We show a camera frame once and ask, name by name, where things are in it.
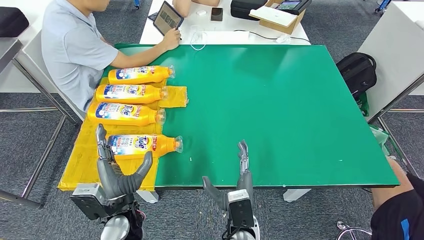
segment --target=blue chair leg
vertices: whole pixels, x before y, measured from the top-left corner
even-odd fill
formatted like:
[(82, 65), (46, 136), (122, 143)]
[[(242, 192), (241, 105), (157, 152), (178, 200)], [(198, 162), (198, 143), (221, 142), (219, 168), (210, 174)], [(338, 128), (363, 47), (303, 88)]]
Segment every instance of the blue chair leg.
[(392, 0), (383, 0), (383, 1), (381, 2), (380, 6), (378, 6), (378, 7), (374, 10), (374, 13), (378, 13), (378, 12), (380, 12), (380, 11), (383, 11), (383, 10), (387, 7), (387, 5), (389, 5), (389, 3), (390, 3), (391, 1), (392, 1)]
[(140, 8), (140, 0), (134, 0), (134, 5), (136, 9)]

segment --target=person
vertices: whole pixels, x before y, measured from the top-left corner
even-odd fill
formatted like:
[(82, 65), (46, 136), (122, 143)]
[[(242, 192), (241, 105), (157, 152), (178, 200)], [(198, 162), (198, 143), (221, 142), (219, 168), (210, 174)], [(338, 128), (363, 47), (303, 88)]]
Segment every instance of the person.
[(45, 9), (41, 52), (57, 85), (80, 110), (86, 112), (104, 68), (146, 66), (180, 43), (180, 31), (171, 29), (162, 42), (127, 56), (103, 38), (93, 12), (106, 10), (109, 0), (53, 0)]
[(220, 4), (220, 0), (172, 0), (172, 5), (182, 17), (186, 18), (189, 15), (192, 2), (211, 7), (218, 7)]
[(371, 218), (372, 240), (424, 239), (424, 181), (405, 173), (390, 157), (387, 161), (400, 185), (372, 188), (374, 214)]

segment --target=black case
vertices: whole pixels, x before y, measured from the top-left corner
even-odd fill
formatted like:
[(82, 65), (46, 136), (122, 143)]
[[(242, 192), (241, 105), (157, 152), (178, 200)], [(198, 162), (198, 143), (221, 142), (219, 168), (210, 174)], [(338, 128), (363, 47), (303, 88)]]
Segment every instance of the black case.
[(249, 14), (252, 9), (256, 10), (266, 3), (267, 0), (232, 0), (230, 6), (231, 16), (239, 19), (259, 21), (259, 19), (249, 16)]
[(377, 63), (368, 54), (351, 53), (336, 63), (336, 66), (355, 100), (377, 83)]
[(15, 38), (29, 25), (28, 19), (18, 8), (0, 6), (0, 38)]

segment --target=cardboard box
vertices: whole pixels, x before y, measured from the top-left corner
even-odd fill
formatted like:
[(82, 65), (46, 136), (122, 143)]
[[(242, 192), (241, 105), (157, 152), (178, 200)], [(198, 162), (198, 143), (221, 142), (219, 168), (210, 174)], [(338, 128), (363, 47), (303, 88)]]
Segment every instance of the cardboard box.
[[(282, 0), (269, 0), (266, 4), (265, 4), (265, 7), (271, 7), (271, 5), (272, 4), (281, 4), (282, 2), (284, 2), (284, 1), (282, 1)], [(259, 18), (259, 17), (256, 17), (256, 16), (253, 16), (253, 15), (250, 15), (249, 14), (249, 16), (251, 16), (251, 17), (253, 17), (253, 18), (259, 18), (259, 24), (261, 25), (261, 26), (264, 26), (264, 27), (267, 27), (267, 28), (270, 28), (270, 29), (274, 29), (274, 30), (277, 30), (277, 31), (280, 31), (280, 32), (283, 32), (283, 33), (286, 33), (286, 34), (292, 34), (293, 33), (293, 31), (295, 30), (295, 28), (296, 28), (296, 26), (301, 22), (301, 20), (302, 20), (302, 18), (304, 17), (304, 15), (305, 15), (305, 11), (306, 11), (306, 9), (304, 9), (295, 19), (294, 19), (294, 21), (293, 22), (291, 22), (289, 25), (287, 25), (287, 26), (284, 26), (284, 25), (280, 25), (280, 24), (278, 24), (278, 23), (275, 23), (275, 22), (272, 22), (272, 21), (269, 21), (269, 20), (266, 20), (266, 19), (263, 19), (263, 18)]]

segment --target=robotic hand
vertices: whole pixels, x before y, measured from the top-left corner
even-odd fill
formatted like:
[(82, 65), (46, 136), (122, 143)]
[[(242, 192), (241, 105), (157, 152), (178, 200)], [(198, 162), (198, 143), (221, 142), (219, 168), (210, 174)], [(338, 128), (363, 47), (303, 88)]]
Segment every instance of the robotic hand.
[(249, 171), (249, 150), (244, 140), (238, 143), (238, 148), (240, 177), (236, 190), (225, 194), (214, 187), (207, 176), (203, 177), (203, 189), (222, 210), (229, 212), (223, 240), (261, 240), (258, 220), (253, 215), (251, 204), (253, 184)]
[(133, 174), (124, 175), (106, 141), (102, 124), (96, 129), (96, 137), (97, 171), (103, 188), (97, 183), (80, 183), (70, 198), (90, 220), (104, 224), (101, 240), (141, 240), (146, 215), (139, 210), (133, 193), (152, 167), (152, 152), (144, 155), (143, 163)]

